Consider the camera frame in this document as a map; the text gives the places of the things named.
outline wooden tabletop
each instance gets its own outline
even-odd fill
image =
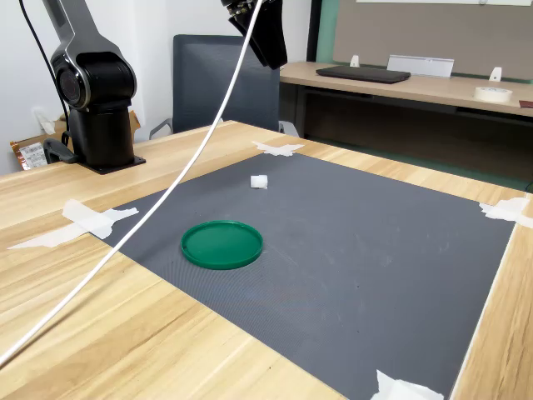
[[[294,62],[287,64],[281,71],[281,81],[295,85],[325,88],[343,92],[372,94],[386,98],[403,98],[418,102],[445,104],[448,106],[474,108],[515,115],[533,117],[533,108],[521,108],[519,101],[533,101],[533,85],[510,82],[489,82],[486,79],[469,77],[417,77],[392,85],[321,77],[317,69],[334,67],[332,64],[316,62]],[[476,88],[492,87],[513,91],[509,102],[482,102],[474,98]]]
[[[147,163],[99,176],[54,164],[0,178],[0,353],[108,252],[85,234],[55,248],[6,248],[69,224],[74,198],[102,212],[167,188],[205,129],[136,145]],[[259,153],[252,140],[424,188],[496,204],[523,192],[280,135],[235,122],[217,129],[187,179]],[[533,216],[533,205],[528,213]],[[456,398],[533,398],[533,230],[515,227]],[[0,398],[341,398],[184,292],[116,255],[7,366]]]

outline desk leg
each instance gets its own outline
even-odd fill
[[[296,131],[300,138],[304,138],[306,125],[306,87],[302,85],[297,86],[296,91]]]

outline office chair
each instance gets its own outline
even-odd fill
[[[244,38],[237,36],[174,37],[173,116],[151,130],[149,138],[165,125],[180,133],[212,123],[243,42]],[[279,70],[263,67],[248,48],[222,119],[297,136],[292,124],[279,121],[279,85]]]

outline small white cube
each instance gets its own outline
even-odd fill
[[[257,177],[252,177],[251,179],[252,189],[267,189],[268,188],[268,176],[259,175]]]

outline tape roll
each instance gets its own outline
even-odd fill
[[[482,102],[505,103],[511,100],[513,92],[499,87],[476,87],[474,97]]]

